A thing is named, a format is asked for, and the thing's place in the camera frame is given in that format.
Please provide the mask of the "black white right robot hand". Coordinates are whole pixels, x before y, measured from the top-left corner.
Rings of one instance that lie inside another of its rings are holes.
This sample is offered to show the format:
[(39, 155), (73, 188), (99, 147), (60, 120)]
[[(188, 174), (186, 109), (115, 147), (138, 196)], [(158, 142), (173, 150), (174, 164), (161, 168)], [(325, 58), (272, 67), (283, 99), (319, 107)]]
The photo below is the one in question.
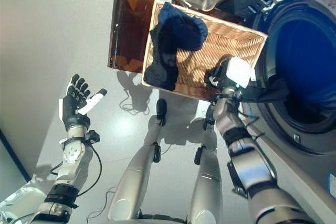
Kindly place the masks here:
[(252, 68), (250, 64), (238, 57), (221, 60), (214, 68), (206, 70), (204, 82), (222, 91), (228, 87), (248, 86)]

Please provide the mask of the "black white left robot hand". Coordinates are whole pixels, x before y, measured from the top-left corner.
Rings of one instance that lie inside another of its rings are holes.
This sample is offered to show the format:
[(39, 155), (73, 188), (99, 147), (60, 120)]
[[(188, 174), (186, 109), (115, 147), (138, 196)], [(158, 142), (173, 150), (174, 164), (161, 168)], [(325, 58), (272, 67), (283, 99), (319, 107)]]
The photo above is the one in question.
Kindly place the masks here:
[(66, 88), (66, 94), (59, 99), (59, 118), (65, 126), (65, 130), (77, 125), (90, 127), (90, 119), (87, 116), (107, 94), (106, 89), (100, 89), (90, 96), (89, 85), (78, 74), (72, 76)]

